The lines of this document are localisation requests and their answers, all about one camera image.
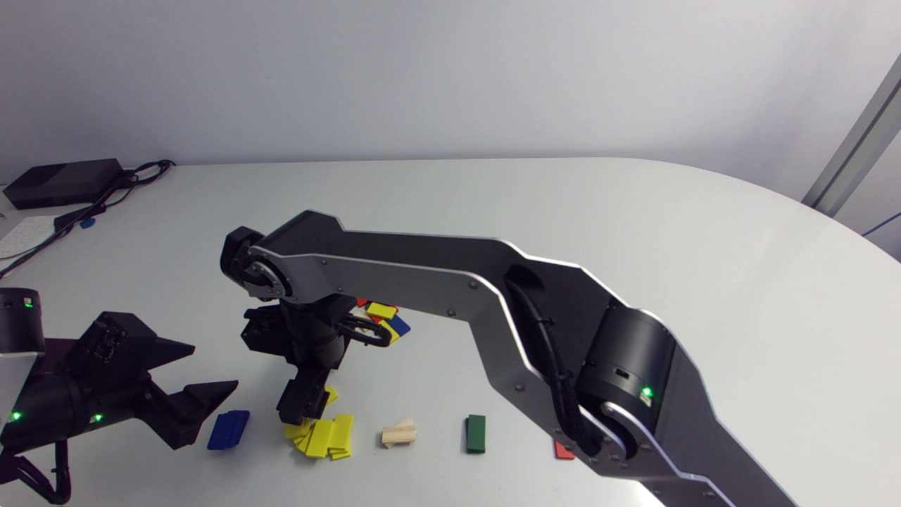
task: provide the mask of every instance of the white paper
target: white paper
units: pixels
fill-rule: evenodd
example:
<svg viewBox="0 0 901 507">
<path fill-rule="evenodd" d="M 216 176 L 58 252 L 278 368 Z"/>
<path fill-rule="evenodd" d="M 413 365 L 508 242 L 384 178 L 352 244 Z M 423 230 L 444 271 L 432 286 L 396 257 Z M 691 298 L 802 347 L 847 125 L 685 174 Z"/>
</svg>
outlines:
<svg viewBox="0 0 901 507">
<path fill-rule="evenodd" d="M 20 254 L 33 248 L 53 234 L 53 219 L 50 217 L 25 217 L 9 234 L 0 239 L 0 257 Z M 0 261 L 0 269 L 15 262 L 15 259 Z"/>
</svg>

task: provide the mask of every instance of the blue block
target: blue block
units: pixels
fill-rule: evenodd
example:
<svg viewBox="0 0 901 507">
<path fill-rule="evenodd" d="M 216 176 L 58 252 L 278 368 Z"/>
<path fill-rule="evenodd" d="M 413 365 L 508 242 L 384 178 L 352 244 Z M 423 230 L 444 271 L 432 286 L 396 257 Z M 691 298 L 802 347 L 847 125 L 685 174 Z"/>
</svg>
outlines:
<svg viewBox="0 0 901 507">
<path fill-rule="evenodd" d="M 250 419 L 249 410 L 230 410 L 216 416 L 216 424 L 206 448 L 211 450 L 229 449 L 241 442 L 241 434 Z"/>
<path fill-rule="evenodd" d="M 403 336 L 410 332 L 410 327 L 399 315 L 395 314 L 394 318 L 388 321 L 388 325 L 394 329 L 398 335 Z"/>
</svg>

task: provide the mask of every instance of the yellow block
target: yellow block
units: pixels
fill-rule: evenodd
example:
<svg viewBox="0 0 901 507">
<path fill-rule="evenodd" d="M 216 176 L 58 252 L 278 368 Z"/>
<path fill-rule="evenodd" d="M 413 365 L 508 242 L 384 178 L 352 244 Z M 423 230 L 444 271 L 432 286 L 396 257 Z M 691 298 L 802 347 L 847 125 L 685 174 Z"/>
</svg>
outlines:
<svg viewBox="0 0 901 507">
<path fill-rule="evenodd" d="M 350 445 L 350 428 L 353 426 L 353 414 L 338 414 L 329 439 L 329 449 L 345 450 Z"/>
<path fill-rule="evenodd" d="M 285 424 L 285 438 L 289 438 L 291 440 L 294 440 L 295 438 L 301 438 L 303 435 L 306 435 L 310 432 L 310 428 L 312 426 L 313 422 L 310 420 L 310 418 L 304 418 L 304 421 L 300 423 L 300 426 L 297 426 L 295 424 Z"/>
<path fill-rule="evenodd" d="M 344 459 L 345 457 L 351 457 L 352 455 L 353 455 L 353 453 L 350 451 L 350 445 L 348 445 L 347 448 L 342 451 L 337 450 L 337 449 L 333 450 L 332 451 L 332 461 L 338 461 L 339 459 Z"/>
<path fill-rule="evenodd" d="M 391 343 L 395 343 L 395 341 L 397 341 L 397 339 L 400 337 L 400 335 L 397 334 L 397 331 L 395 331 L 393 327 L 391 327 L 391 326 L 388 325 L 388 321 L 387 321 L 387 320 L 382 320 L 382 321 L 379 322 L 378 324 L 379 324 L 381 327 L 384 327 L 385 329 L 387 329 L 388 331 L 391 332 Z"/>
<path fill-rule="evenodd" d="M 300 438 L 294 439 L 294 445 L 297 446 L 297 450 L 306 454 L 306 450 L 310 447 L 310 439 L 313 436 L 313 431 L 307 431 L 306 435 L 303 435 Z"/>
<path fill-rule="evenodd" d="M 328 401 L 325 402 L 326 406 L 332 404 L 332 401 L 335 401 L 338 399 L 338 392 L 335 391 L 335 388 L 332 387 L 331 385 L 325 386 L 325 392 L 329 393 L 329 399 L 328 399 Z"/>
<path fill-rule="evenodd" d="M 309 457 L 325 457 L 329 452 L 329 439 L 332 437 L 333 420 L 321 419 L 313 426 L 310 445 L 306 448 Z"/>
<path fill-rule="evenodd" d="M 373 302 L 369 303 L 369 306 L 366 307 L 366 313 L 375 315 L 376 317 L 382 317 L 385 320 L 391 320 L 397 313 L 397 309 Z"/>
</svg>

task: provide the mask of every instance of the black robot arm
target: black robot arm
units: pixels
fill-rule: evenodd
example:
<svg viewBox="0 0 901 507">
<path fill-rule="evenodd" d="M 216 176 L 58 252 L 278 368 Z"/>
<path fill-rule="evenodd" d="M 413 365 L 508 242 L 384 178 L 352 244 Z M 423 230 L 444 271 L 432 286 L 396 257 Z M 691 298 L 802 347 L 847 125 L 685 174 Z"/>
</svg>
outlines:
<svg viewBox="0 0 901 507">
<path fill-rule="evenodd" d="M 353 298 L 385 301 L 469 322 L 492 386 L 600 475 L 640 481 L 670 507 L 795 505 L 716 419 L 667 328 L 575 264 L 494 239 L 345 231 L 305 211 L 269 235 L 236 229 L 221 267 L 278 301 L 249 310 L 242 336 L 298 367 L 285 422 L 321 415 L 357 333 Z"/>
</svg>

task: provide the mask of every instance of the black box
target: black box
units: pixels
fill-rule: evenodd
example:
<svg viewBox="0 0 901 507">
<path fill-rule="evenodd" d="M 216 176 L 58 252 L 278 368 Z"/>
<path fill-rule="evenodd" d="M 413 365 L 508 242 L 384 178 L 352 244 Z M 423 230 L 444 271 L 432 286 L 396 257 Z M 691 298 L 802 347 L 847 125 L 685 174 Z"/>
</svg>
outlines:
<svg viewBox="0 0 901 507">
<path fill-rule="evenodd" d="M 16 209 L 95 202 L 124 171 L 116 159 L 39 165 L 6 186 Z"/>
</svg>

